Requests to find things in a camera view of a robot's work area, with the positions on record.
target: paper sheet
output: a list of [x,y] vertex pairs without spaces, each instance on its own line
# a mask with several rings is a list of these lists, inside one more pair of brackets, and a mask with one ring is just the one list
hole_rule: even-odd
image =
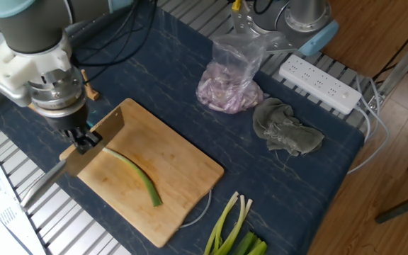
[[20,204],[13,192],[11,184],[0,166],[0,222],[9,228],[15,236],[34,254],[45,254],[42,244],[34,232],[26,214],[21,210]]

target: wooden cutting board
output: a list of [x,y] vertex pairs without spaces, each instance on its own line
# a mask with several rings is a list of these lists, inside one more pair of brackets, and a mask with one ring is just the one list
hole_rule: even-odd
[[[125,125],[107,148],[144,170],[163,204],[154,208],[136,172],[107,152],[100,152],[78,177],[156,247],[162,247],[224,171],[132,99],[125,99],[117,108]],[[66,149],[60,159],[73,150],[73,146]]]

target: electrical outlet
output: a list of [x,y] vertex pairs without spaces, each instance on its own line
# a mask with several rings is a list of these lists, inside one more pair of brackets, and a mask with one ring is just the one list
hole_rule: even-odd
[[279,72],[285,79],[343,114],[349,114],[361,98],[357,90],[296,55],[291,55]]

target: cutting board edge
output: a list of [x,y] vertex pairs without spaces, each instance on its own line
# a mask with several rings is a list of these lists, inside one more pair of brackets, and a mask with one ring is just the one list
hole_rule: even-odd
[[[139,107],[142,107],[142,106],[140,106],[136,101],[134,101],[133,99],[127,98],[127,99],[125,99],[124,101],[122,101],[118,106],[116,106],[112,111],[110,111],[110,112],[109,112],[102,120],[100,120],[95,126],[93,126],[93,127],[91,128],[91,130],[95,130],[99,125],[101,125],[101,124],[104,122],[104,120],[105,120],[112,112],[116,111],[116,110],[119,109],[119,108],[122,108],[122,105],[124,105],[124,104],[131,104],[131,103],[134,103],[134,104],[138,105]],[[61,155],[59,156],[59,159],[60,159],[60,160],[66,159],[74,150],[75,150],[74,145],[70,145],[68,148],[66,148],[66,149],[61,153]],[[144,234],[141,229],[138,229],[136,226],[134,226],[134,225],[124,216],[124,213],[121,213],[121,212],[119,211],[119,209],[114,208],[113,206],[111,206],[111,205],[107,202],[107,200],[104,199],[104,198],[102,198],[98,193],[96,193],[96,195],[98,195],[103,201],[105,201],[105,203],[108,203],[108,205],[111,206],[112,209],[114,209],[114,211],[116,211],[122,218],[124,218],[124,220],[126,220],[130,225],[132,225],[138,232],[140,232],[143,237],[145,237],[145,238],[146,238],[147,240],[149,240],[153,245],[155,245],[155,247],[157,247],[157,248],[162,248],[162,247],[164,247],[164,246],[168,243],[168,241],[169,241],[169,240],[174,236],[174,234],[179,230],[179,227],[183,224],[183,221],[186,219],[186,217],[187,217],[188,214],[192,211],[192,209],[194,209],[194,207],[209,193],[209,191],[215,187],[215,185],[218,183],[218,181],[219,181],[219,180],[223,177],[223,175],[225,174],[225,169],[224,169],[223,166],[221,166],[220,164],[218,164],[218,163],[217,163],[215,160],[213,160],[212,158],[209,157],[209,159],[211,159],[213,162],[215,162],[215,164],[218,166],[218,168],[216,169],[217,171],[215,172],[215,173],[217,174],[217,178],[215,179],[215,181],[213,181],[212,185],[210,185],[209,189],[207,189],[207,190],[202,194],[202,196],[200,196],[199,199],[196,200],[196,202],[193,204],[193,206],[190,207],[190,209],[189,209],[188,212],[183,216],[183,218],[180,219],[180,222],[179,222],[179,223],[177,224],[177,226],[175,227],[175,230],[174,230],[173,232],[171,232],[171,234],[165,236],[164,241],[162,241],[162,240],[161,240],[161,241],[158,241],[158,240],[154,240],[154,239],[152,239],[152,238],[148,238],[147,235]],[[77,177],[78,177],[81,181],[83,181],[87,186],[89,186],[89,185],[85,182],[85,180],[82,180],[82,179],[79,177],[79,175],[78,175]]]
[[215,187],[215,185],[217,185],[218,181],[223,177],[223,175],[225,174],[225,170],[223,169],[222,166],[220,166],[222,169],[222,173],[218,176],[218,179],[215,180],[214,184],[207,190],[206,193],[204,193],[203,196],[201,196],[196,203],[191,207],[191,209],[187,212],[187,214],[185,215],[185,217],[183,217],[183,219],[181,219],[180,224],[178,224],[178,226],[176,227],[176,231],[172,232],[171,235],[168,236],[168,238],[166,238],[166,240],[164,242],[161,242],[160,244],[155,244],[152,240],[148,239],[145,235],[143,235],[144,237],[146,237],[146,239],[148,239],[151,243],[153,243],[153,245],[155,245],[155,247],[157,248],[163,248],[168,241],[174,236],[174,234],[176,234],[177,231],[179,231],[179,227],[181,225],[183,225],[183,221],[187,218],[188,214],[192,211],[192,209],[194,209],[194,207],[199,203],[199,201],[201,201],[207,194],[209,194],[210,190],[213,189]]

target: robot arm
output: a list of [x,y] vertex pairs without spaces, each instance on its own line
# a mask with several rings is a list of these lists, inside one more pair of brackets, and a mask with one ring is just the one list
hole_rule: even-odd
[[89,132],[81,73],[70,64],[64,29],[129,6],[132,0],[0,0],[0,92],[30,103],[82,154],[101,139]]

